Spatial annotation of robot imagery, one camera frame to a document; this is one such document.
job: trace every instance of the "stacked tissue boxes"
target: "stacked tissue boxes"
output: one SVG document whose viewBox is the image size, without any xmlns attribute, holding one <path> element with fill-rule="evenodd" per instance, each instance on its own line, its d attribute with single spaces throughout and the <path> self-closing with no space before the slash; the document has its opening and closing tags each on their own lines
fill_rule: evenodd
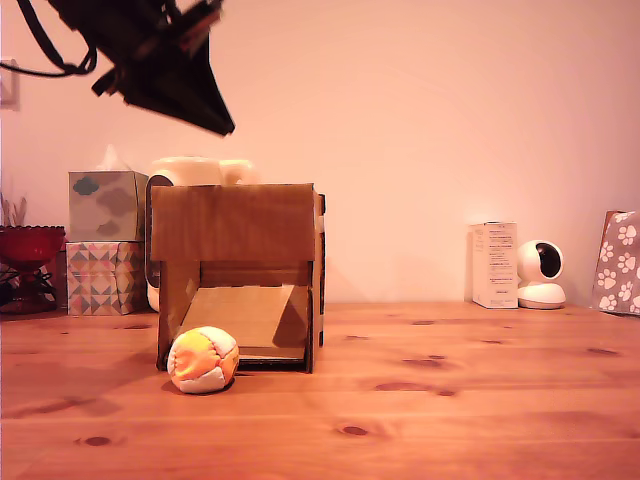
<svg viewBox="0 0 640 480">
<path fill-rule="evenodd" d="M 148 305 L 144 274 L 147 180 L 133 171 L 69 173 L 70 315 L 125 315 Z"/>
</svg>

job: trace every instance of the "tissue box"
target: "tissue box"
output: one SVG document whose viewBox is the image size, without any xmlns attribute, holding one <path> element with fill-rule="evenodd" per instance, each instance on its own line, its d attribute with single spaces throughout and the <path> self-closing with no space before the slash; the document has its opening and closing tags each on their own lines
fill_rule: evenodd
<svg viewBox="0 0 640 480">
<path fill-rule="evenodd" d="M 473 301 L 485 308 L 518 308 L 515 223 L 473 225 Z"/>
<path fill-rule="evenodd" d="M 126 315 L 147 307 L 141 242 L 67 244 L 69 315 Z"/>
<path fill-rule="evenodd" d="M 69 172 L 69 240 L 144 240 L 147 175 L 133 171 Z"/>
</svg>

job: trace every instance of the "orange and white ball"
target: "orange and white ball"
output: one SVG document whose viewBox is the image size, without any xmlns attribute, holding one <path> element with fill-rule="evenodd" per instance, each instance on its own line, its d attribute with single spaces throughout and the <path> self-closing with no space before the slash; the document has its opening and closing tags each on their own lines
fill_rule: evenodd
<svg viewBox="0 0 640 480">
<path fill-rule="evenodd" d="M 239 363 L 236 340 L 216 327 L 198 327 L 173 342 L 167 371 L 183 393 L 222 390 L 233 379 Z"/>
</svg>

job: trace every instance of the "gift bag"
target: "gift bag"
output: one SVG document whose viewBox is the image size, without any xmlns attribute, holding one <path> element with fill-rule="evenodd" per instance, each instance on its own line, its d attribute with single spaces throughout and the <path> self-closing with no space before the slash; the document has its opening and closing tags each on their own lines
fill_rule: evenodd
<svg viewBox="0 0 640 480">
<path fill-rule="evenodd" d="M 640 315 L 640 215 L 608 216 L 593 282 L 592 307 Z"/>
</svg>

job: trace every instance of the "dark opening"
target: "dark opening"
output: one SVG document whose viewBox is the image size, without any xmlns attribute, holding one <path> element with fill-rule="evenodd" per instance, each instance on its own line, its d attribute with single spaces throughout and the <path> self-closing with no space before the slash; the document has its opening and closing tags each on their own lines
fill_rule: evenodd
<svg viewBox="0 0 640 480">
<path fill-rule="evenodd" d="M 555 277 L 560 271 L 562 264 L 560 253 L 548 243 L 538 243 L 536 245 L 538 255 L 540 255 L 540 270 L 547 278 Z"/>
</svg>

